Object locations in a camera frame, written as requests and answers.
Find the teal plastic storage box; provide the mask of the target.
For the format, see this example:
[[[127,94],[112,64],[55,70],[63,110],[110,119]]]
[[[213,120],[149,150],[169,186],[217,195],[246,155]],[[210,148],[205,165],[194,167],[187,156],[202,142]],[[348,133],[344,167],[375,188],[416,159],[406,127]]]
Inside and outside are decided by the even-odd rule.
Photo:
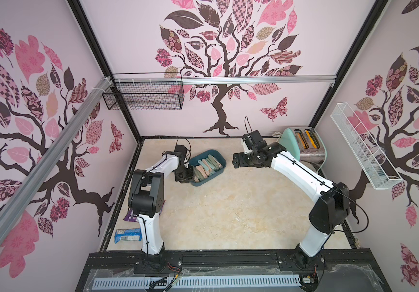
[[[198,187],[221,175],[225,170],[226,160],[218,151],[207,150],[191,158],[188,166],[194,171],[190,184]]]

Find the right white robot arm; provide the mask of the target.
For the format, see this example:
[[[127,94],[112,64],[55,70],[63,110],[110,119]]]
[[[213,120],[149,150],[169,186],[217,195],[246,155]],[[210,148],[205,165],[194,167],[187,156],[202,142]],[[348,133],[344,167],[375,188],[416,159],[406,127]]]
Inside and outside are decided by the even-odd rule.
[[[261,148],[235,153],[232,164],[241,167],[269,167],[295,183],[312,200],[309,213],[310,227],[303,240],[296,246],[294,263],[302,270],[312,265],[325,243],[349,215],[349,189],[342,183],[334,183],[304,167],[285,147],[274,142]]]

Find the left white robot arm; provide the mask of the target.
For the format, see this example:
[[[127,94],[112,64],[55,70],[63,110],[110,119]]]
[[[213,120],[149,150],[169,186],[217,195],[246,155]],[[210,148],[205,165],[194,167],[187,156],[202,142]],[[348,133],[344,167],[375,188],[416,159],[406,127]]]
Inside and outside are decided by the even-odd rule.
[[[178,144],[173,151],[163,152],[161,159],[145,170],[132,174],[128,206],[140,224],[141,251],[149,259],[158,258],[164,251],[159,217],[164,204],[164,180],[174,174],[178,183],[189,183],[192,172],[186,167],[190,149]]]

